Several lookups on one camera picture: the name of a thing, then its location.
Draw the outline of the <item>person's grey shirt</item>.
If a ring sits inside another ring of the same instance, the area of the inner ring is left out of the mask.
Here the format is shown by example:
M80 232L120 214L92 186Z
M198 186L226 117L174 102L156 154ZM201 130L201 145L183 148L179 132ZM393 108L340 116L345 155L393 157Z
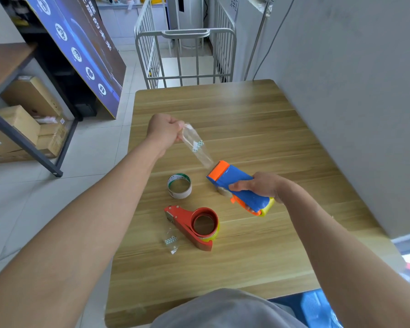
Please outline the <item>person's grey shirt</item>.
M158 316L150 328L307 328L275 303L222 288Z

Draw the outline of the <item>person's left hand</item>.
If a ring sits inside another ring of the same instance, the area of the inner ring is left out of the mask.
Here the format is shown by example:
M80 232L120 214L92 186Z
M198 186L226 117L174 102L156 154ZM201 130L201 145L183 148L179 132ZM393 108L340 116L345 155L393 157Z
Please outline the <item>person's left hand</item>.
M168 114L154 114L148 124L145 141L149 143L161 158L173 144L168 143L169 121L178 121Z

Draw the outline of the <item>clear tape strip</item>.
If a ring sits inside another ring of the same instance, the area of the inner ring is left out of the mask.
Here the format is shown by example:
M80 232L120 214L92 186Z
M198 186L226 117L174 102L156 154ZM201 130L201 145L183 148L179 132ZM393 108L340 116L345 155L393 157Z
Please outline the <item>clear tape strip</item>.
M180 133L182 141L188 149L197 157L203 167L210 171L215 163L208 152L204 141L200 138L197 131L189 123L184 123Z

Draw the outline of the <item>person's left forearm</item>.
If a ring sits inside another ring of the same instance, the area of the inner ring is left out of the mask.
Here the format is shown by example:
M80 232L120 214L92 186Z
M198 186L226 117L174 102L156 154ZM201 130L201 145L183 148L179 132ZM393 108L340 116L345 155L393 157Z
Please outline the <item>person's left forearm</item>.
M0 328L75 328L172 144L147 137L20 250L0 272Z

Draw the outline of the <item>dark metal wooden shelf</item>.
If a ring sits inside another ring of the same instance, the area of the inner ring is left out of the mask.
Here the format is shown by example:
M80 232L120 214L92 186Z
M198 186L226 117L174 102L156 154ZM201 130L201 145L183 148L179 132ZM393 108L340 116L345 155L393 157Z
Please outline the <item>dark metal wooden shelf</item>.
M34 160L63 176L79 121L36 44L0 44L0 164Z

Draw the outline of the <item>person's right hand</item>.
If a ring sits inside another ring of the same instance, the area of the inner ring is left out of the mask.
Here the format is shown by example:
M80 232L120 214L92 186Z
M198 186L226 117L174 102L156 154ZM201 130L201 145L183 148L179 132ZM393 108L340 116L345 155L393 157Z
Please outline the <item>person's right hand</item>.
M294 182L268 172L257 172L251 180L256 181L256 190L253 193L273 198L279 203L285 203L299 188Z

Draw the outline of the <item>large cardboard box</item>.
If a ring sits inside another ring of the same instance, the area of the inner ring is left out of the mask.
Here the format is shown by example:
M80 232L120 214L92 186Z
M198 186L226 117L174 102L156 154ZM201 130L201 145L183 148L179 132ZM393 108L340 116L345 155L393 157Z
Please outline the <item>large cardboard box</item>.
M0 93L0 98L9 106L21 105L32 116L63 114L57 99L38 77L18 76Z

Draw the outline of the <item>white metal cage trolley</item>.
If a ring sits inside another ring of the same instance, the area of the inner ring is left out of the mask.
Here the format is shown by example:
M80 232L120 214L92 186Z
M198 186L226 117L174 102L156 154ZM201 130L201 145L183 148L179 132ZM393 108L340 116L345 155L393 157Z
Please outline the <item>white metal cage trolley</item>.
M147 89L232 82L235 70L235 22L219 0L200 0L213 6L208 24L181 27L179 1L177 29L157 29L152 0L145 0L134 27L136 51Z

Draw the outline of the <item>low cardboard box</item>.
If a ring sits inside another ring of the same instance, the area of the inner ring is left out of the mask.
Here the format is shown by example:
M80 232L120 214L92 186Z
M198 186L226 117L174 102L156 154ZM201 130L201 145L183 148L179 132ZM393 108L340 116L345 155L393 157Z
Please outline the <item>low cardboard box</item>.
M56 158L61 152L67 134L66 124L52 123L41 125L36 148L47 158Z

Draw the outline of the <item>small cardboard box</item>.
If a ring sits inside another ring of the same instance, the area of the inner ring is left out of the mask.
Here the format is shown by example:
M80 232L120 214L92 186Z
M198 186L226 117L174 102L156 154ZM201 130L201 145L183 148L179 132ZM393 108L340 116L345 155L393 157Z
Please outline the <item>small cardboard box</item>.
M32 144L37 144L41 126L21 105L1 108L0 116Z

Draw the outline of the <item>blue plastic stool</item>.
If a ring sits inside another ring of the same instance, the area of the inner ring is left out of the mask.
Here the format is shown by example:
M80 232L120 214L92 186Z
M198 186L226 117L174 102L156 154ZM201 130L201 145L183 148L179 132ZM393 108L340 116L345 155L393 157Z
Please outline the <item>blue plastic stool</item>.
M343 328L322 289L269 299L308 328Z

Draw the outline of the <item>crumpled clear tape piece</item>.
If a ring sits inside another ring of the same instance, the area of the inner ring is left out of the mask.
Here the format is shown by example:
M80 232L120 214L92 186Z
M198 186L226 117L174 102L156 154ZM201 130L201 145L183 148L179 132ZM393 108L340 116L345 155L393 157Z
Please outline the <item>crumpled clear tape piece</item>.
M170 254L175 254L179 248L180 232L175 226L170 226L163 233L163 241Z

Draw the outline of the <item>blue printed poster board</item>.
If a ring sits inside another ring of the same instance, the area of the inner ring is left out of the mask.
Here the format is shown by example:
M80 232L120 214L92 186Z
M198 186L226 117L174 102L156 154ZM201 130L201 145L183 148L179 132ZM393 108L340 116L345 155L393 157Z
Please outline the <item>blue printed poster board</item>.
M117 118L126 65L96 0L25 0L80 77Z

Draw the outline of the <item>white tape roll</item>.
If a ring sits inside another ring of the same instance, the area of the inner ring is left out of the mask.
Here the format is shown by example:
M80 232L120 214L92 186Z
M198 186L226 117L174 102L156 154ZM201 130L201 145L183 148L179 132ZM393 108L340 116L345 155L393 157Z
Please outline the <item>white tape roll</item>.
M192 193L192 182L186 174L173 174L167 180L167 188L172 198L184 199Z

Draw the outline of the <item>red tape dispenser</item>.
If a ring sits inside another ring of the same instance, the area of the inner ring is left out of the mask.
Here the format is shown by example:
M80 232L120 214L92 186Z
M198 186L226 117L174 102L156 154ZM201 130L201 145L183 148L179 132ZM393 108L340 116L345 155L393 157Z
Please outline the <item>red tape dispenser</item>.
M201 207L194 211L170 205L164 209L167 219L197 249L211 252L219 233L219 218L214 210Z

